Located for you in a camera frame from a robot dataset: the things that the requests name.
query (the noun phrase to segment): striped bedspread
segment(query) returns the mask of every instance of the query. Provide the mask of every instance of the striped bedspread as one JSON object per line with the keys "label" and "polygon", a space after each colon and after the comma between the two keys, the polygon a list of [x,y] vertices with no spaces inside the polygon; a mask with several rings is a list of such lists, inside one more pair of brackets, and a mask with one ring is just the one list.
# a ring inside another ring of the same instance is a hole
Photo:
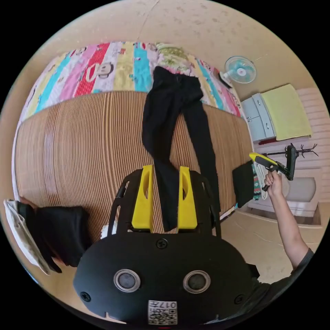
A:
{"label": "striped bedspread", "polygon": [[238,100],[217,78],[217,70],[164,43],[109,42],[54,58],[34,84],[20,122],[41,110],[82,95],[107,91],[149,92],[159,65],[172,73],[199,78],[204,104],[241,116]]}

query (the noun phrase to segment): folded clothing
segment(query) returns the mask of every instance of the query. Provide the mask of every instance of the folded clothing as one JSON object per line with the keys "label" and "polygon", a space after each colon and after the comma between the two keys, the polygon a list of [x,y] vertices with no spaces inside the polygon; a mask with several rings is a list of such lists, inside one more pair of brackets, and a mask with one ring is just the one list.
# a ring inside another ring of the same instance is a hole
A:
{"label": "folded clothing", "polygon": [[53,206],[37,208],[35,215],[45,241],[66,265],[77,267],[91,246],[88,212],[80,206]]}
{"label": "folded clothing", "polygon": [[28,204],[4,201],[7,221],[14,238],[26,256],[44,273],[61,273],[54,262],[77,267],[91,246],[88,232],[89,214],[80,206],[44,207],[35,210]]}
{"label": "folded clothing", "polygon": [[261,184],[259,182],[259,178],[254,164],[252,163],[251,166],[253,171],[253,199],[259,200],[259,198],[261,197]]}
{"label": "folded clothing", "polygon": [[234,192],[238,207],[241,208],[254,196],[254,175],[252,160],[233,170]]}

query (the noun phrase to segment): black cloth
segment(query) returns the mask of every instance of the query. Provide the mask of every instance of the black cloth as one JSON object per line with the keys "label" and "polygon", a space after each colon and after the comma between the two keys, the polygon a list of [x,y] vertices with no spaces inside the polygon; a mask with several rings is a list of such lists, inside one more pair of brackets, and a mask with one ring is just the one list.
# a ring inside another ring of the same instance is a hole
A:
{"label": "black cloth", "polygon": [[254,179],[252,160],[233,170],[233,184],[238,207],[253,199]]}
{"label": "black cloth", "polygon": [[72,267],[78,266],[84,252],[91,246],[88,218],[88,212],[80,206],[36,210],[36,221],[45,241],[66,265]]}
{"label": "black cloth", "polygon": [[210,183],[216,212],[220,212],[218,175],[198,78],[172,74],[159,66],[153,75],[143,112],[142,142],[154,158],[164,230],[169,231],[177,226],[179,172],[169,156],[179,114],[186,121],[200,173]]}
{"label": "black cloth", "polygon": [[26,226],[49,268],[52,271],[61,273],[61,268],[56,265],[52,258],[54,254],[43,240],[41,229],[36,223],[34,209],[28,204],[17,202],[17,212],[25,219]]}

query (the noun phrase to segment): white cabinet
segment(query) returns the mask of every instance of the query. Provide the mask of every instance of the white cabinet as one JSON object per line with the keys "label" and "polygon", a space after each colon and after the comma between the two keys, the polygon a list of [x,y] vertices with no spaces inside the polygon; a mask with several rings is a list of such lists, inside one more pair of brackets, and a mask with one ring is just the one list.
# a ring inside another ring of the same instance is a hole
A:
{"label": "white cabinet", "polygon": [[276,136],[267,107],[260,93],[243,101],[242,109],[254,142],[274,138]]}

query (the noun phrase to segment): black pants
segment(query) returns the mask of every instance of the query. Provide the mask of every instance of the black pants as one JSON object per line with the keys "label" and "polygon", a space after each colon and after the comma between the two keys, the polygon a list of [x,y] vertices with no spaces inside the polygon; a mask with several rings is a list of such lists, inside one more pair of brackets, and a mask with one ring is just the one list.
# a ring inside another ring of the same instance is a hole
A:
{"label": "black pants", "polygon": [[157,66],[148,93],[142,127],[142,142],[154,158],[164,230],[177,226],[179,172],[169,160],[176,120],[183,114],[194,146],[201,175],[208,179],[216,212],[220,211],[216,158],[206,113],[200,99],[198,78],[172,74]]}

